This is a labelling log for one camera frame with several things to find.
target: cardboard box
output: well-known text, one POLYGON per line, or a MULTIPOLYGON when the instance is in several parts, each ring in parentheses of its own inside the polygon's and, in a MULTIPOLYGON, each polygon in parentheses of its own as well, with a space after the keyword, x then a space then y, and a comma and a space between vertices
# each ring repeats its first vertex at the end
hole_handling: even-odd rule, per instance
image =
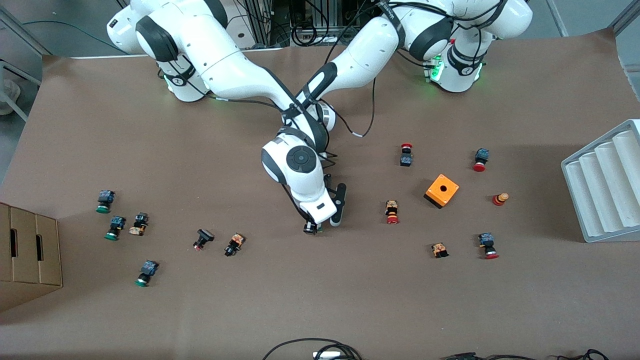
POLYGON ((0 312, 61 287, 58 222, 0 202, 0 312))

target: gray floor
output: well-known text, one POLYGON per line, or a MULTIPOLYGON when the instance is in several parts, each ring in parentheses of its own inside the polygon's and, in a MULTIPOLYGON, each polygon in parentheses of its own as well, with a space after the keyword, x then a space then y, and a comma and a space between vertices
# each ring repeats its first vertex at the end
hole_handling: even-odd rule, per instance
MULTIPOLYGON (((629 2, 630 0, 610 0, 605 4, 600 0, 556 0, 569 35, 581 35, 606 27, 629 2)), ((0 0, 0 4, 22 22, 34 20, 68 22, 107 42, 109 42, 109 38, 105 31, 105 24, 120 9, 115 0, 0 0)), ((559 33, 546 1, 530 0, 529 4, 534 11, 534 20, 521 37, 558 37, 559 33)), ((27 27, 44 46, 56 55, 120 54, 70 26, 49 23, 30 24, 27 27)), ((640 34, 640 20, 636 20, 618 37, 620 58, 625 65, 640 63, 640 37, 638 34, 640 34)), ((42 77, 39 57, 11 31, 0 29, 0 44, 0 58, 20 67, 36 78, 42 77)), ((635 88, 640 89, 640 72, 630 73, 629 78, 635 88)), ((23 87, 19 104, 28 111, 35 99, 36 88, 24 81, 19 84, 23 87)), ((16 114, 0 117, 0 181, 4 179, 23 127, 23 121, 16 114)))

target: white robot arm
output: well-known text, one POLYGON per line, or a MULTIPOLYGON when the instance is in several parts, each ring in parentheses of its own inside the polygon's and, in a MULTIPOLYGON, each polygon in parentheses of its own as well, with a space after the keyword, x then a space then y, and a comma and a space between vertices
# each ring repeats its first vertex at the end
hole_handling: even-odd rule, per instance
POLYGON ((430 61, 433 70, 426 75, 444 90, 464 92, 478 79, 491 42, 522 34, 533 13, 524 0, 456 0, 452 5, 447 10, 456 19, 455 42, 447 44, 440 58, 430 61))
POLYGON ((345 186, 330 190, 336 196, 329 196, 321 165, 328 145, 325 124, 302 108, 274 74, 244 56, 212 14, 212 1, 132 0, 108 24, 109 35, 121 48, 155 59, 180 100, 198 100, 208 90, 226 99, 271 99, 285 124, 262 150, 267 173, 289 186, 308 223, 333 217, 332 224, 339 225, 341 217, 334 215, 341 213, 345 186))
MULTIPOLYGON (((463 55, 469 58, 478 45, 477 29, 492 31, 499 38, 515 37, 528 27, 532 16, 524 0, 384 0, 380 1, 380 8, 384 15, 370 20, 349 46, 322 66, 297 94, 302 105, 307 108, 334 90, 366 85, 398 48, 418 61, 434 58, 447 46, 452 48, 449 38, 455 25, 462 28, 455 51, 469 53, 469 47, 473 47, 471 54, 463 55), (476 35, 469 35, 465 28, 476 29, 476 35)), ((485 34, 477 59, 484 55, 491 40, 493 35, 485 34)), ((441 82, 447 86, 450 81, 445 76, 441 82)))

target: brown paper surface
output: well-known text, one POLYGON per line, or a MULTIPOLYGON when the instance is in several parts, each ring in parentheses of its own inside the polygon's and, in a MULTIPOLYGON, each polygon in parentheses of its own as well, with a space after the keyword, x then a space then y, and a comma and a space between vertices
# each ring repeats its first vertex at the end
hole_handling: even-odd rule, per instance
MULTIPOLYGON (((247 57, 297 92, 327 50, 247 57)), ((347 205, 339 228, 311 237, 260 163, 280 126, 275 110, 180 102, 150 58, 45 58, 0 199, 59 220, 65 287, 2 314, 15 327, 0 331, 0 354, 260 359, 318 336, 372 360, 590 347, 637 358, 640 243, 584 243, 560 169, 640 114, 612 33, 496 42, 486 61, 468 92, 448 94, 392 58, 370 135, 342 124, 331 132, 330 172, 347 184, 347 205), (399 166, 405 142, 410 168, 399 166), (480 147, 491 151, 484 173, 471 170, 480 147), (422 194, 441 173, 460 189, 436 209, 422 194), (102 189, 116 192, 110 215, 94 211, 102 189), (501 192, 510 198, 499 208, 490 197, 501 192), (400 224, 385 223, 389 199, 400 224), (150 217, 143 237, 102 238, 111 215, 128 228, 139 211, 150 217), (216 236, 203 252, 191 247, 199 228, 216 236), (236 232, 246 243, 226 258, 236 232), (483 260, 482 232, 495 236, 499 259, 483 260), (433 258, 438 242, 448 258, 433 258), (146 259, 160 267, 139 288, 146 259)), ((364 131, 371 85, 327 100, 364 131)), ((320 346, 273 357, 310 359, 320 346)))

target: green led light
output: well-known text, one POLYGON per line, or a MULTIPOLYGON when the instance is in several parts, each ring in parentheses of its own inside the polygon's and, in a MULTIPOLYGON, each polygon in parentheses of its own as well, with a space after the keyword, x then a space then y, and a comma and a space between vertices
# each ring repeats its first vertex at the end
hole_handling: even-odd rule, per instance
POLYGON ((438 81, 440 80, 440 76, 442 76, 442 67, 444 66, 444 62, 438 61, 438 65, 436 65, 435 69, 431 71, 431 80, 438 81))

